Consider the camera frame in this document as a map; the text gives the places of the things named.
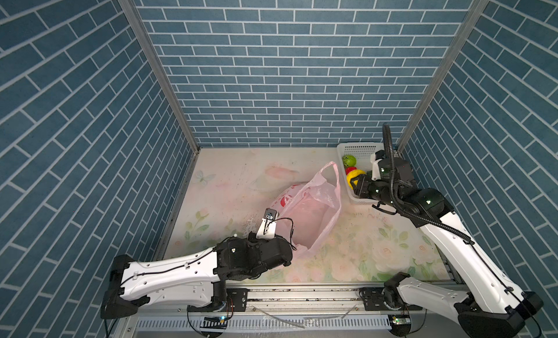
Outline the white perforated plastic basket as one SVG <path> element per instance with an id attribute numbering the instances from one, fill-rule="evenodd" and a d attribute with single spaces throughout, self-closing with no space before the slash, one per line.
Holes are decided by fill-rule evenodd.
<path id="1" fill-rule="evenodd" d="M 346 155 L 354 156 L 356 159 L 356 168 L 365 172 L 374 171 L 373 163 L 376 158 L 376 152 L 383 150 L 382 143 L 360 142 L 360 143 L 340 143 L 337 146 L 338 163 L 343 164 L 342 157 Z M 359 198 L 354 194 L 353 189 L 347 183 L 347 175 L 342 172 L 341 181 L 347 191 L 349 200 L 355 205 L 372 205 L 376 201 L 369 198 Z"/>

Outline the red apple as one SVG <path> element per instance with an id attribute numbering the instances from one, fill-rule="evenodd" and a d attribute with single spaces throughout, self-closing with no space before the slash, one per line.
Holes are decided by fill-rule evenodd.
<path id="1" fill-rule="evenodd" d="M 345 174 L 349 175 L 350 172 L 355 171 L 357 169 L 357 167 L 346 167 L 345 168 Z"/>

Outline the light green bumpy fruit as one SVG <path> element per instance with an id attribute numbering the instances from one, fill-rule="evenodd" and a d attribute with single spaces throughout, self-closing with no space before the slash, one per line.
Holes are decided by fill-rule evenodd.
<path id="1" fill-rule="evenodd" d="M 341 161 L 345 168 L 356 167 L 357 165 L 357 159 L 353 155 L 344 155 Z"/>

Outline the pink plastic bag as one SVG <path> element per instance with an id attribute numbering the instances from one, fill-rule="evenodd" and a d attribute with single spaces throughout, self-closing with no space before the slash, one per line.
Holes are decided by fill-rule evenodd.
<path id="1" fill-rule="evenodd" d="M 341 212 L 338 165 L 329 162 L 309 182 L 291 185 L 270 208 L 278 212 L 277 235 L 296 247 L 293 258 L 314 256 L 325 244 Z"/>

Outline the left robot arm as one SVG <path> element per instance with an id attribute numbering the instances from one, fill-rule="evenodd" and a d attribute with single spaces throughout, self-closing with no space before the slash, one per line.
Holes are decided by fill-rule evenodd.
<path id="1" fill-rule="evenodd" d="M 192 255 L 138 262 L 129 255 L 113 259 L 103 296 L 103 320 L 133 316 L 144 305 L 184 303 L 218 310 L 227 299 L 227 281 L 255 279 L 274 268 L 288 267 L 293 249 L 281 236 L 245 239 L 231 236 Z"/>

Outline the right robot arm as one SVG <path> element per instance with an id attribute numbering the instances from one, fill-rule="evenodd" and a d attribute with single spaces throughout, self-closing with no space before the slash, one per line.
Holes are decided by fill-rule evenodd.
<path id="1" fill-rule="evenodd" d="M 535 319 L 543 300 L 514 283 L 466 230 L 440 191 L 418 188 L 411 165 L 393 153 L 378 151 L 372 169 L 352 169 L 347 182 L 353 193 L 376 201 L 374 208 L 408 218 L 443 253 L 465 282 L 451 291 L 399 272 L 384 283 L 384 304 L 399 310 L 422 307 L 456 322 L 469 337 L 515 337 Z"/>

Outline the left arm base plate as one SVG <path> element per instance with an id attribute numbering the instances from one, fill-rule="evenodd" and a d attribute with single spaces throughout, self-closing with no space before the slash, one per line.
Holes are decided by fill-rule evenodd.
<path id="1" fill-rule="evenodd" d="M 228 304 L 225 305 L 224 302 L 217 302 L 215 300 L 213 303 L 204 307 L 193 307 L 189 305 L 187 309 L 193 313 L 225 312 L 227 310 L 229 312 L 234 311 L 235 313 L 245 312 L 248 302 L 248 293 L 249 290 L 247 288 L 226 289 Z"/>

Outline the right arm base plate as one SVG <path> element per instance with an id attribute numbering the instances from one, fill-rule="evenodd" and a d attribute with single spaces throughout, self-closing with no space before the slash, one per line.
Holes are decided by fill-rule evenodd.
<path id="1" fill-rule="evenodd" d="M 361 287 L 357 290 L 358 296 L 363 301 L 365 311 L 421 311 L 422 307 L 417 305 L 388 305 L 384 298 L 384 287 Z"/>

